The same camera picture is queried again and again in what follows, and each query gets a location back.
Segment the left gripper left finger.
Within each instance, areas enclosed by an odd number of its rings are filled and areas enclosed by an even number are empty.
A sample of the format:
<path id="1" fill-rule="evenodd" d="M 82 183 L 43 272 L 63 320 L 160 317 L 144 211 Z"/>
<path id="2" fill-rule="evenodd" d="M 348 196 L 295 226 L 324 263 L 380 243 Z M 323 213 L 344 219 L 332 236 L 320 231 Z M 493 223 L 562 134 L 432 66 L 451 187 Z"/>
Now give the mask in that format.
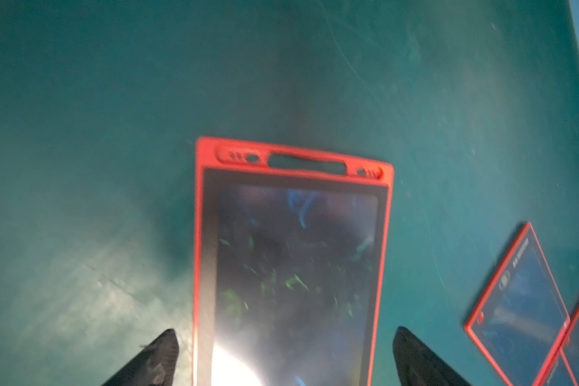
<path id="1" fill-rule="evenodd" d="M 172 386 L 179 358 L 174 329 L 167 329 L 102 386 Z"/>

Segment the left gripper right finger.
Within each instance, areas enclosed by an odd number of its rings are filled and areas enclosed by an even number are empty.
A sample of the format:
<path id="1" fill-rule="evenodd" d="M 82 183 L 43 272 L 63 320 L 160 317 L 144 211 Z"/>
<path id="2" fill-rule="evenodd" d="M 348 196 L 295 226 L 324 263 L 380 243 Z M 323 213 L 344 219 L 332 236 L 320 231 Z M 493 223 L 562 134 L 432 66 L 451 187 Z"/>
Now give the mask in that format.
<path id="1" fill-rule="evenodd" d="M 399 326 L 392 353 L 402 386 L 470 386 L 408 328 Z"/>

